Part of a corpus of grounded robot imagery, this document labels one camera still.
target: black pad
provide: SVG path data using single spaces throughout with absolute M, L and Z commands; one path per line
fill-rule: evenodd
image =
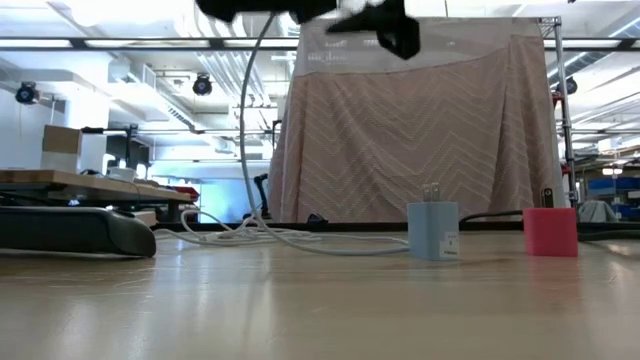
M 0 248 L 153 257 L 153 232 L 99 208 L 0 207 Z

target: metal frame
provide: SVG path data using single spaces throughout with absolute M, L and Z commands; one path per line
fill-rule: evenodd
M 572 124 L 571 124 L 571 113 L 569 111 L 569 96 L 567 94 L 567 75 L 564 68 L 564 49 L 562 43 L 562 18 L 556 17 L 554 18 L 553 24 L 553 35 L 555 38 L 555 51 L 557 62 L 556 65 L 558 67 L 558 77 L 559 81 L 559 90 L 560 96 L 562 97 L 562 101 L 560 104 L 562 106 L 562 119 L 561 119 L 561 128 L 564 136 L 564 147 L 565 147 L 565 161 L 567 162 L 567 166 L 569 167 L 569 202 L 571 203 L 571 207 L 576 208 L 578 206 L 578 197 L 576 192 L 576 169 L 575 169 L 575 158 L 573 157 L 573 142 L 572 142 Z
M 544 37 L 544 49 L 556 51 L 555 32 L 548 23 L 540 23 Z M 199 38 L 131 38 L 131 37 L 26 37 L 0 36 L 0 51 L 15 52 L 207 52 L 251 51 L 258 39 L 249 37 L 199 37 Z M 266 38 L 260 51 L 296 51 L 298 38 Z M 591 38 L 574 37 L 562 41 L 565 51 L 572 52 L 640 52 L 640 38 Z

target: ceiling light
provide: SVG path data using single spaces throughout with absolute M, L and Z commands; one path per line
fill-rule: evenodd
M 68 40 L 0 40 L 0 47 L 71 47 Z
M 281 38 L 281 39 L 265 39 L 260 43 L 260 47 L 275 47 L 275 48 L 289 48 L 289 47 L 297 47 L 298 39 L 291 38 Z M 226 47 L 234 48 L 234 47 L 253 47 L 256 45 L 255 39 L 234 39 L 234 40 L 225 40 L 224 44 Z
M 95 26 L 105 21 L 149 24 L 174 17 L 173 0 L 66 0 L 73 19 L 81 26 Z
M 622 174 L 622 169 L 612 169 L 612 168 L 603 168 L 602 175 L 611 176 L 611 175 L 620 175 Z

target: white cable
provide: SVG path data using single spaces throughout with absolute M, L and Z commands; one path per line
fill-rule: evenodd
M 253 190 L 251 189 L 251 182 L 249 180 L 249 168 L 247 166 L 247 154 L 245 148 L 245 124 L 244 124 L 244 107 L 246 102 L 247 95 L 247 87 L 249 85 L 249 77 L 251 75 L 251 70 L 253 67 L 253 63 L 255 62 L 256 55 L 258 54 L 258 50 L 260 49 L 260 44 L 262 43 L 262 39 L 264 39 L 267 30 L 271 26 L 273 19 L 276 17 L 275 13 L 272 13 L 269 16 L 269 19 L 264 25 L 264 28 L 258 35 L 258 39 L 256 41 L 255 47 L 251 52 L 251 56 L 249 57 L 249 62 L 247 64 L 247 69 L 245 72 L 244 80 L 242 83 L 242 92 L 240 96 L 240 160 L 242 165 L 242 174 L 244 176 L 244 183 L 247 188 L 247 195 L 249 196 L 249 204 L 251 205 L 251 212 L 253 216 L 245 219 L 237 229 L 233 230 L 230 227 L 226 226 L 222 221 L 218 220 L 215 216 L 211 214 L 207 214 L 202 211 L 197 210 L 187 210 L 184 211 L 180 217 L 182 222 L 182 226 L 187 230 L 187 234 L 178 234 L 170 230 L 157 230 L 155 234 L 159 235 L 156 238 L 158 240 L 175 237 L 186 242 L 190 242 L 198 245 L 215 245 L 215 246 L 240 246 L 240 245 L 253 245 L 253 244 L 263 244 L 263 243 L 271 243 L 271 242 L 282 242 L 290 247 L 293 247 L 298 250 L 312 252 L 316 254 L 324 254 L 324 255 L 342 255 L 342 256 L 372 256 L 372 255 L 387 255 L 387 254 L 397 254 L 409 251 L 408 242 L 403 239 L 397 239 L 386 236 L 352 236 L 352 235 L 335 235 L 335 234 L 325 234 L 325 236 L 318 236 L 306 231 L 294 231 L 288 229 L 276 229 L 270 228 L 265 224 L 260 211 L 255 204 L 255 200 L 253 199 Z M 186 222 L 186 216 L 189 214 L 201 214 L 204 216 L 208 216 L 215 221 L 217 221 L 223 228 L 227 231 L 222 233 L 209 233 L 209 234 L 201 234 L 193 231 Z M 300 241 L 320 241 L 320 240 L 329 240 L 329 238 L 346 238 L 346 239 L 354 239 L 354 240 L 386 240 L 392 241 L 396 243 L 402 244 L 400 247 L 390 248 L 390 249 L 379 249 L 379 250 L 330 250 L 330 249 L 320 249 L 316 247 L 310 247 L 306 245 L 302 245 L 298 242 Z

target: wooden table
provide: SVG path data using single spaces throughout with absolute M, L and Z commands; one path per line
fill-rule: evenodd
M 362 242 L 332 246 L 367 247 Z M 162 241 L 149 260 L 1 255 L 1 359 L 639 359 L 640 245 L 460 262 Z
M 80 200 L 89 206 L 167 204 L 179 221 L 178 207 L 191 197 L 177 191 L 54 170 L 0 170 L 0 191 L 37 193 L 49 199 Z

